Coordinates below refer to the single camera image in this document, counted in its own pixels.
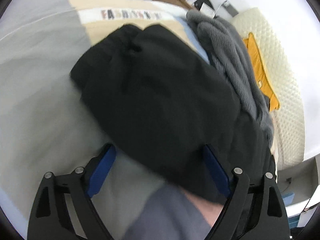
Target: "gray fleece fabric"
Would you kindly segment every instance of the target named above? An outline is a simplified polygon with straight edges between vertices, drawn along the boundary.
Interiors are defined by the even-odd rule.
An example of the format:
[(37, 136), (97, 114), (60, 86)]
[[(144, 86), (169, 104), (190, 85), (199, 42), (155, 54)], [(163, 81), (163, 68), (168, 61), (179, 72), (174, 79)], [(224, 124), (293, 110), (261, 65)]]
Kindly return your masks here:
[(221, 17), (207, 17), (197, 10), (188, 11), (187, 21), (207, 52), (210, 64), (234, 88), (242, 109), (260, 124), (271, 147), (274, 134), (272, 119), (240, 35), (228, 21)]

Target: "yellow garment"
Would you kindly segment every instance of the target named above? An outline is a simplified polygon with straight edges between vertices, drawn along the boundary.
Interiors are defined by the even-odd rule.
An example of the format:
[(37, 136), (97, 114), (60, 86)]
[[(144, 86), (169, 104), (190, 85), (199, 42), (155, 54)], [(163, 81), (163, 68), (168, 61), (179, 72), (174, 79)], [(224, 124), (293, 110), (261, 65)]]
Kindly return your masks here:
[(280, 103), (267, 78), (266, 69), (253, 33), (249, 33), (249, 37), (247, 39), (243, 39), (243, 41), (251, 58), (254, 77), (258, 87), (262, 93), (270, 99), (269, 111), (271, 112), (275, 109), (278, 110), (280, 108)]

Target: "gray surface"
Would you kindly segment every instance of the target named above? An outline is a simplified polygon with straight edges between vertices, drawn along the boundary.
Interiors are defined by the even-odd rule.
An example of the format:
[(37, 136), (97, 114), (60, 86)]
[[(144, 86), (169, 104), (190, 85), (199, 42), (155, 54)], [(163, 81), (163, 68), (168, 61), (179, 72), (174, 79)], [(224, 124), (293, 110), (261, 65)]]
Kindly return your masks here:
[[(278, 171), (278, 187), (282, 195), (293, 192), (293, 204), (305, 201), (311, 198), (318, 184), (313, 183), (313, 174), (316, 169), (315, 159), (311, 158), (292, 168)], [(292, 182), (286, 181), (287, 178), (292, 178)]]
[(210, 229), (177, 187), (165, 185), (149, 198), (123, 240), (203, 240)]
[[(0, 187), (26, 220), (47, 171), (61, 175), (84, 166), (110, 141), (69, 78), (89, 47), (71, 8), (0, 41)], [(162, 184), (161, 178), (119, 154), (101, 193), (93, 198), (116, 239)]]

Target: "white price tag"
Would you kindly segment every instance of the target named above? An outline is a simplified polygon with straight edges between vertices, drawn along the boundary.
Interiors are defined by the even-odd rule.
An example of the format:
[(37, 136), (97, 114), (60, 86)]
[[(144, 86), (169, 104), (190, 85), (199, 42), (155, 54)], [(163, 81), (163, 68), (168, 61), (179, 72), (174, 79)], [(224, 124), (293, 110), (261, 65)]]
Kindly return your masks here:
[(210, 6), (206, 5), (205, 3), (202, 4), (201, 8), (200, 8), (200, 12), (202, 12), (203, 14), (214, 18), (216, 11), (213, 10)]

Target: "pile of clothes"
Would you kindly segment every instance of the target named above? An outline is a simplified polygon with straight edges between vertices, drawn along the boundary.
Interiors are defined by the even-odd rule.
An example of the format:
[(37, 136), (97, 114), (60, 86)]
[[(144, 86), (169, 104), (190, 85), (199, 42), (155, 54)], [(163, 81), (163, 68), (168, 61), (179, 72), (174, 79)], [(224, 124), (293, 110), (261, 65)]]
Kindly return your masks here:
[(211, 144), (253, 183), (274, 174), (270, 100), (231, 24), (196, 10), (187, 21), (210, 65), (165, 27), (128, 24), (86, 51), (70, 75), (117, 147), (169, 182), (224, 204), (202, 148)]

